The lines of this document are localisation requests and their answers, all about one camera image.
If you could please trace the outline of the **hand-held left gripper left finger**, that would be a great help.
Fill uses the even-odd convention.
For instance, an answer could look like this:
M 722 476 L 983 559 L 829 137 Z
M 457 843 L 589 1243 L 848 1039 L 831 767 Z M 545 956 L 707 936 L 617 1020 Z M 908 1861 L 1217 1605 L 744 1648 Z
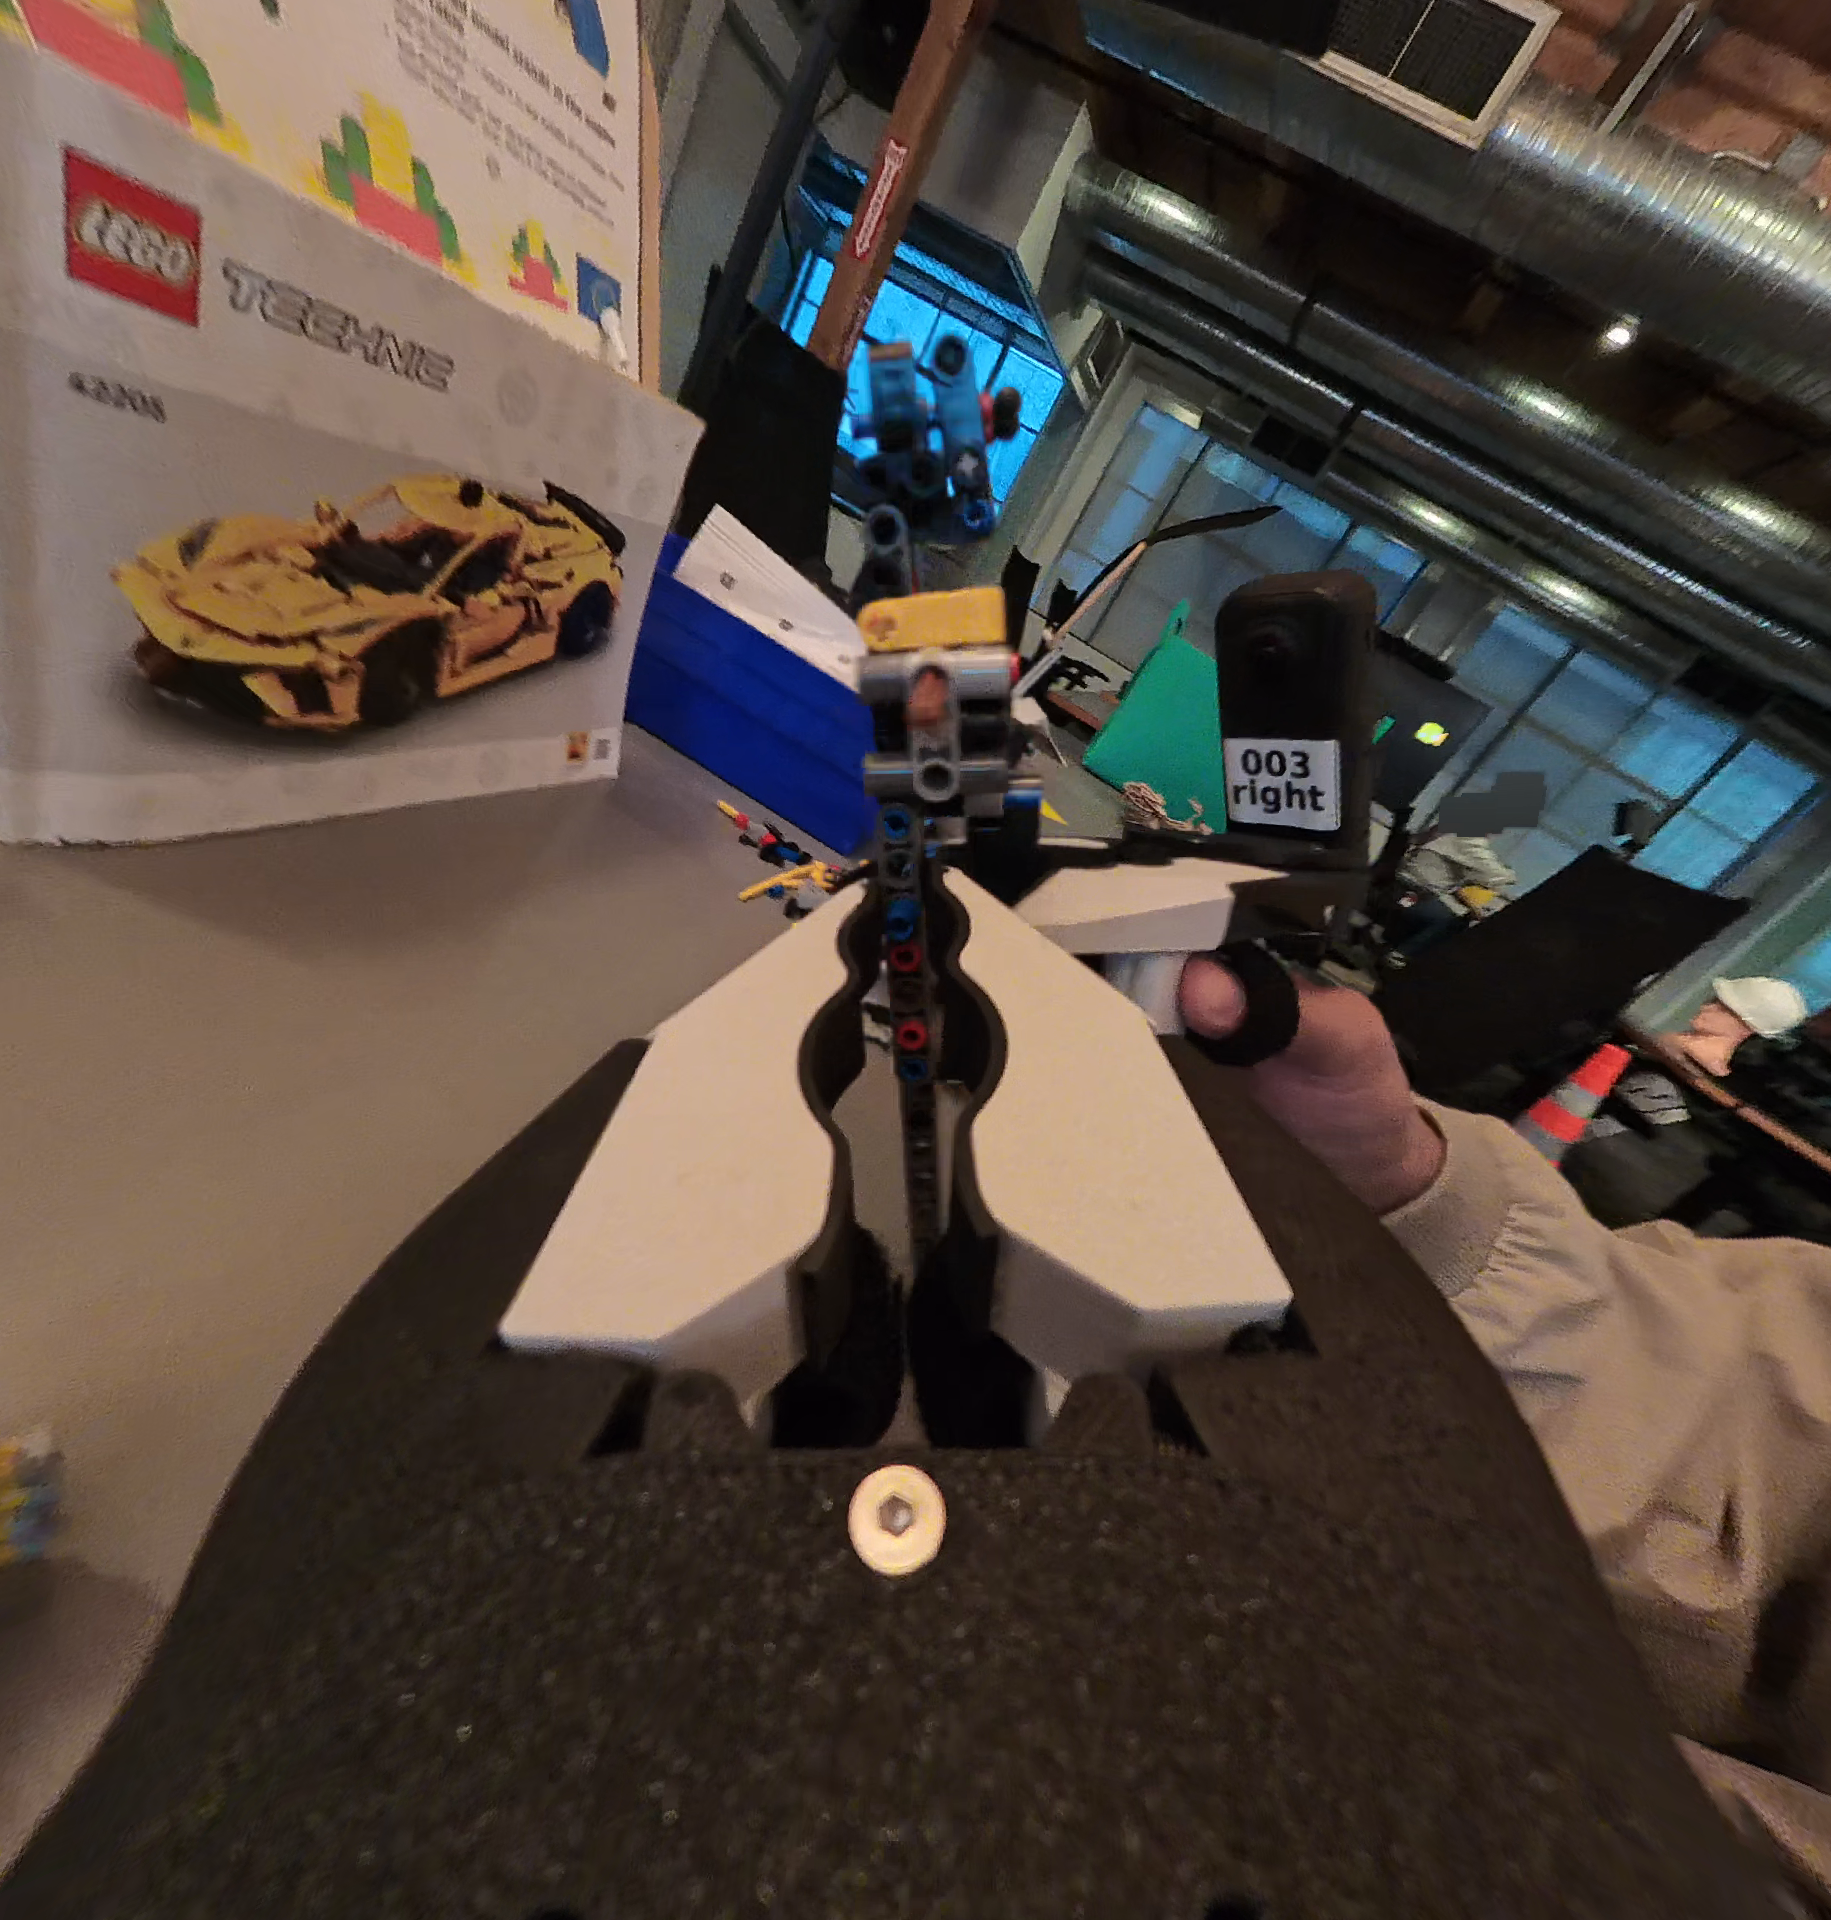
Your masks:
M 807 1355 L 791 1271 L 829 1218 L 837 1149 L 801 1046 L 848 980 L 848 888 L 648 1034 L 499 1323 L 518 1353 L 700 1371 L 755 1414 Z

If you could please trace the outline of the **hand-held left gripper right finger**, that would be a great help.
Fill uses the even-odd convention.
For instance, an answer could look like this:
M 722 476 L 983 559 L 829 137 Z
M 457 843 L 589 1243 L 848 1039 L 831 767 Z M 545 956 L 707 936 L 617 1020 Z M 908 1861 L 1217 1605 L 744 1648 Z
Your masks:
M 1078 1380 L 1142 1385 L 1281 1335 L 1287 1275 L 1152 1020 L 976 878 L 941 885 L 992 1033 L 955 1214 L 992 1246 L 986 1323 L 1027 1362 L 1020 1422 L 1050 1424 Z

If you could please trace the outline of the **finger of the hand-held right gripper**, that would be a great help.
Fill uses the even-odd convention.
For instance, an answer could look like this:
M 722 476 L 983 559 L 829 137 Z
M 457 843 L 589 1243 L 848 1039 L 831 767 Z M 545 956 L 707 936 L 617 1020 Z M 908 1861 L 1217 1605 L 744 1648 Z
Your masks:
M 1241 893 L 1278 876 L 1245 864 L 1064 865 L 1013 912 L 1070 956 L 1199 950 L 1223 946 Z

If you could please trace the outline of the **black grey toy brick chassis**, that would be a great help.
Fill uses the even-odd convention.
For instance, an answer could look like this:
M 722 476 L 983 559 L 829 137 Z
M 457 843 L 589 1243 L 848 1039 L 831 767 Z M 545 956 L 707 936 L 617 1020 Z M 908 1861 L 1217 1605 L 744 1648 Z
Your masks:
M 873 748 L 864 793 L 877 803 L 870 853 L 879 899 L 888 1052 L 902 1120 L 905 1212 L 915 1261 L 944 1231 L 936 1063 L 941 986 L 932 853 L 1003 812 L 1016 748 L 1003 591 L 925 589 L 922 543 L 960 545 L 997 528 L 990 429 L 1016 402 L 976 380 L 972 347 L 936 333 L 867 349 L 868 402 L 855 426 L 864 557 L 848 589 L 861 636 L 857 694 Z

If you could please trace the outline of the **grey desk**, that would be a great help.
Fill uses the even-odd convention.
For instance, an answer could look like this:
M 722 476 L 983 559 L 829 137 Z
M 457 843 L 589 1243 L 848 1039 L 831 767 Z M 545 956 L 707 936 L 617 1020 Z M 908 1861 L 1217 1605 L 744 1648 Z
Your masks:
M 782 930 L 652 734 L 576 786 L 134 848 L 0 843 L 0 1872 L 94 1750 L 292 1375 L 613 1044 Z

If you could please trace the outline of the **person's right hand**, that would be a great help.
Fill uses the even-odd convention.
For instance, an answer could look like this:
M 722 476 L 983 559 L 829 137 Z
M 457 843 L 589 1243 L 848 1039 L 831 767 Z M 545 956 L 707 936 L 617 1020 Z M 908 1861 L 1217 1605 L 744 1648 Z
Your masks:
M 1263 1110 L 1363 1206 L 1397 1212 L 1443 1171 L 1448 1143 L 1374 1005 L 1334 983 L 1295 979 L 1292 987 L 1295 1034 L 1239 1074 Z

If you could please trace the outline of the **black monitor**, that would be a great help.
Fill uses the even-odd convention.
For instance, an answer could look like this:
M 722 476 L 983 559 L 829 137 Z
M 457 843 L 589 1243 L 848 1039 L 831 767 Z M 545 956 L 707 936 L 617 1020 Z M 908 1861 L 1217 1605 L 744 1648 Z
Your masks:
M 1405 636 L 1377 631 L 1374 803 L 1407 815 L 1489 716 L 1487 703 L 1455 686 L 1451 663 Z

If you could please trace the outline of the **pile of toy brick pieces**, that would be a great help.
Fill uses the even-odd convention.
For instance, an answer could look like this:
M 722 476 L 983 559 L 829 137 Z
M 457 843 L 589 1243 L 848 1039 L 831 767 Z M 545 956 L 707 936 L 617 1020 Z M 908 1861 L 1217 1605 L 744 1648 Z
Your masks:
M 736 829 L 738 843 L 759 858 L 759 878 L 736 893 L 739 904 L 769 899 L 782 908 L 785 919 L 797 920 L 861 874 L 859 865 L 829 860 L 808 851 L 801 840 L 738 803 L 719 798 L 714 810 Z

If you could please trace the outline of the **blue storage bin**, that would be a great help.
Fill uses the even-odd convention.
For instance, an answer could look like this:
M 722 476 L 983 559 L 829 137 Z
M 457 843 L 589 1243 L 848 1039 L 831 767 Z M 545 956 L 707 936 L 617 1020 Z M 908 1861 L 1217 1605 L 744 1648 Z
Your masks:
M 812 840 L 854 854 L 873 840 L 864 790 L 873 722 L 854 690 L 682 584 L 663 537 L 625 688 L 625 722 Z

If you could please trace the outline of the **white paper parts bags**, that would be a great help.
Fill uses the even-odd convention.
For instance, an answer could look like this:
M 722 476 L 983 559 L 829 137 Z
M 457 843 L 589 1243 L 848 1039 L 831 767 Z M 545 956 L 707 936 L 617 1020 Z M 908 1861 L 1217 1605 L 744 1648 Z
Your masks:
M 864 641 L 854 615 L 725 506 L 703 516 L 673 576 L 823 677 L 857 690 Z

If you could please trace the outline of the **large paned window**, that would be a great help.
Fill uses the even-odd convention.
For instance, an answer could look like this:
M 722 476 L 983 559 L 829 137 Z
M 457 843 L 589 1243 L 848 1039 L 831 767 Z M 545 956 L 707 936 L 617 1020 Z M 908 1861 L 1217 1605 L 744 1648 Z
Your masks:
M 815 137 L 789 191 L 757 294 L 759 310 L 797 344 L 808 343 L 819 317 L 861 186 L 864 166 Z M 914 210 L 864 317 L 848 366 L 840 454 L 846 464 L 857 464 L 873 450 L 870 439 L 857 434 L 870 398 L 868 349 L 908 344 L 919 366 L 931 366 L 944 338 L 962 343 L 982 392 L 1012 387 L 1019 394 L 1016 433 L 990 445 L 992 492 L 1003 506 L 1067 387 L 1067 369 L 1013 255 L 926 205 Z

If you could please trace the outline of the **black tripod pole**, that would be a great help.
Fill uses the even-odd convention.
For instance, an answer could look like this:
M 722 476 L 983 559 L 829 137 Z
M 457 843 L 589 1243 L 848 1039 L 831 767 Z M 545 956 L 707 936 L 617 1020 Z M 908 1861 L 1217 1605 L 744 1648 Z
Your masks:
M 755 276 L 778 220 L 789 179 L 807 149 L 823 90 L 854 29 L 859 1 L 826 1 L 812 17 L 780 98 L 778 118 L 744 198 L 730 246 L 707 291 L 696 344 L 680 387 L 680 402 L 707 418 L 720 375 L 736 344 Z

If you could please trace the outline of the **yellow car instruction booklet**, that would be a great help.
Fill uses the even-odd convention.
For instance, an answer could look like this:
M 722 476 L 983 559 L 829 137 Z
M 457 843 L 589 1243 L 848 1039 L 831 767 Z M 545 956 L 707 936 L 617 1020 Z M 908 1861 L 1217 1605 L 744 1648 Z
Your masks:
M 0 3 L 0 840 L 613 778 L 700 424 Z

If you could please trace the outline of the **Lego brick instruction poster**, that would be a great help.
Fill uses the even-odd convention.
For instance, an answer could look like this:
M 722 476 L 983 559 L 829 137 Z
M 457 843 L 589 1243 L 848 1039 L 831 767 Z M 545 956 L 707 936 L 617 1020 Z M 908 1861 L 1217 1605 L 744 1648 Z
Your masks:
M 0 1 L 0 31 L 661 380 L 634 1 Z

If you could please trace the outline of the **wooden post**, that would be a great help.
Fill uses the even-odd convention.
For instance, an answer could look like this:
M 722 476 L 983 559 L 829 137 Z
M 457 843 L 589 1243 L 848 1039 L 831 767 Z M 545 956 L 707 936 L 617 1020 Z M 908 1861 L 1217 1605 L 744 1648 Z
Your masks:
M 929 3 L 807 343 L 831 373 L 848 371 L 960 84 L 994 15 L 997 1 Z

